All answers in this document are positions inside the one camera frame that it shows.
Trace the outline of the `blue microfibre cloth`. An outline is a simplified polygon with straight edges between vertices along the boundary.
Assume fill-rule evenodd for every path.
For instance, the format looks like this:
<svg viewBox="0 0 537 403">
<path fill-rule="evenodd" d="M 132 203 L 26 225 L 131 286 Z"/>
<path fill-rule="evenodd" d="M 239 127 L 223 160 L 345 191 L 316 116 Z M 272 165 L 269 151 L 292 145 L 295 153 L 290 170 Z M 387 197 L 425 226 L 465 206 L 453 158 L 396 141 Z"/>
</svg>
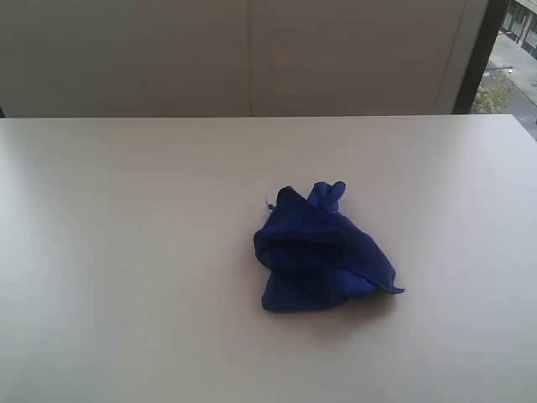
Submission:
<svg viewBox="0 0 537 403">
<path fill-rule="evenodd" d="M 346 184 L 316 182 L 308 196 L 279 190 L 254 253 L 269 271 L 261 297 L 272 312 L 322 311 L 377 292 L 403 293 L 373 238 L 339 210 Z"/>
</svg>

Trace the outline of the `black window frame post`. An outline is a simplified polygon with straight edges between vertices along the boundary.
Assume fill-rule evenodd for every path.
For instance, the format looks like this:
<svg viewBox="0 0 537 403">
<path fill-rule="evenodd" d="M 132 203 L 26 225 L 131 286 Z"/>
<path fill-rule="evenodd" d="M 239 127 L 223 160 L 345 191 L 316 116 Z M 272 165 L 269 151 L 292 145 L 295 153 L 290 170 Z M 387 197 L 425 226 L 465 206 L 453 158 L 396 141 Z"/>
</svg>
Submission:
<svg viewBox="0 0 537 403">
<path fill-rule="evenodd" d="M 492 53 L 508 4 L 508 0 L 491 0 L 487 2 L 471 57 L 452 109 L 453 114 L 468 114 L 471 111 L 477 95 L 477 89 L 482 80 L 482 74 Z"/>
</svg>

